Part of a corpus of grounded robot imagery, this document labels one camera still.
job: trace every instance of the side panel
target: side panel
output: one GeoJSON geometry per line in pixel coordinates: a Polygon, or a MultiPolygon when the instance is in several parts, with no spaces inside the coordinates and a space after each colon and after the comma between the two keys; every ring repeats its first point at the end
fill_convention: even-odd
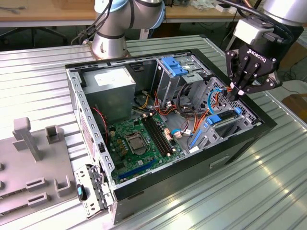
{"type": "Polygon", "coordinates": [[[249,146],[246,143],[251,142],[254,138],[248,139],[245,142],[239,143],[232,148],[229,148],[213,157],[208,158],[192,167],[187,168],[167,179],[154,184],[133,196],[118,201],[114,223],[120,222],[123,219],[133,215],[143,208],[158,202],[167,196],[189,186],[193,182],[204,178],[214,171],[224,167],[228,160],[230,160],[237,152],[244,152],[249,146]]]}

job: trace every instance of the gray robot arm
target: gray robot arm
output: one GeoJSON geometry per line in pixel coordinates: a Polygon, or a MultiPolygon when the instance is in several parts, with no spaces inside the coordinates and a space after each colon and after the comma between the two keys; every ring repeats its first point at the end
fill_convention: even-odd
{"type": "MultiPolygon", "coordinates": [[[[96,0],[97,17],[105,7],[102,0],[96,0]]],[[[157,28],[163,22],[164,16],[163,0],[113,0],[108,18],[98,28],[93,39],[94,54],[102,59],[125,56],[125,30],[157,28]]]]}

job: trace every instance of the metal workbench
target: metal workbench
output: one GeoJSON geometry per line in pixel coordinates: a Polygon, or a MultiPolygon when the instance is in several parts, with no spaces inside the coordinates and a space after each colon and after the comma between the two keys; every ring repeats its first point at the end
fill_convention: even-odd
{"type": "MultiPolygon", "coordinates": [[[[128,41],[127,45],[132,55],[198,48],[226,72],[224,54],[199,36],[128,41]]],[[[90,60],[87,46],[0,53],[0,138],[12,136],[12,116],[26,115],[32,130],[54,124],[64,129],[74,170],[90,162],[72,112],[64,70],[64,64],[90,60]]],[[[306,125],[269,93],[251,98],[278,123],[271,133],[238,161],[114,228],[306,229],[306,125]]],[[[106,230],[112,224],[108,212],[87,220],[75,198],[2,227],[106,230]]]]}

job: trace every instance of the floor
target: floor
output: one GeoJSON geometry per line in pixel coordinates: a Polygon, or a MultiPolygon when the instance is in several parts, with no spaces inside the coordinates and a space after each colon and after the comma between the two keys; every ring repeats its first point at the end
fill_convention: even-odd
{"type": "MultiPolygon", "coordinates": [[[[85,26],[59,26],[56,27],[56,31],[67,36],[68,42],[70,41],[85,28],[85,26]]],[[[12,28],[0,28],[0,34],[10,30],[12,28]]],[[[225,49],[227,46],[230,36],[226,38],[223,43],[222,40],[225,38],[225,35],[228,34],[229,29],[226,28],[225,23],[182,23],[179,30],[179,36],[185,35],[205,35],[216,45],[225,49]]],[[[136,40],[139,39],[140,30],[128,30],[126,32],[127,40],[136,40]]],[[[20,49],[31,49],[31,31],[23,31],[14,35],[7,37],[9,44],[5,45],[3,42],[0,42],[0,51],[8,50],[20,50],[20,49]]],[[[53,47],[53,46],[62,46],[63,40],[60,37],[54,35],[49,35],[42,31],[37,31],[35,35],[35,46],[36,48],[43,47],[53,47]]],[[[300,63],[295,65],[291,69],[291,74],[289,74],[288,69],[280,69],[279,77],[283,81],[289,80],[304,80],[307,81],[306,74],[307,58],[302,60],[300,63]]]]}

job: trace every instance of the blue pcie slot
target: blue pcie slot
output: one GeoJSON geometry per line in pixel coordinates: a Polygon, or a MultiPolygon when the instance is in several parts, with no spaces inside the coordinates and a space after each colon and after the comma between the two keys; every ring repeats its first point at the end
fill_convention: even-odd
{"type": "Polygon", "coordinates": [[[197,141],[197,139],[200,137],[202,131],[199,130],[198,133],[196,134],[196,137],[194,138],[194,140],[192,141],[192,143],[190,144],[190,148],[192,148],[192,146],[195,144],[195,142],[197,141]]]}
{"type": "Polygon", "coordinates": [[[154,160],[152,160],[151,162],[149,162],[149,163],[147,163],[147,164],[145,164],[145,165],[140,166],[139,168],[132,169],[132,170],[130,170],[129,172],[125,172],[125,173],[119,175],[118,178],[119,178],[119,179],[124,179],[124,178],[126,178],[126,177],[128,177],[128,176],[132,176],[132,175],[134,175],[134,174],[137,174],[137,173],[140,172],[140,171],[143,171],[143,170],[145,170],[145,169],[150,168],[151,165],[154,164],[156,161],[157,161],[157,160],[154,159],[154,160]]]}

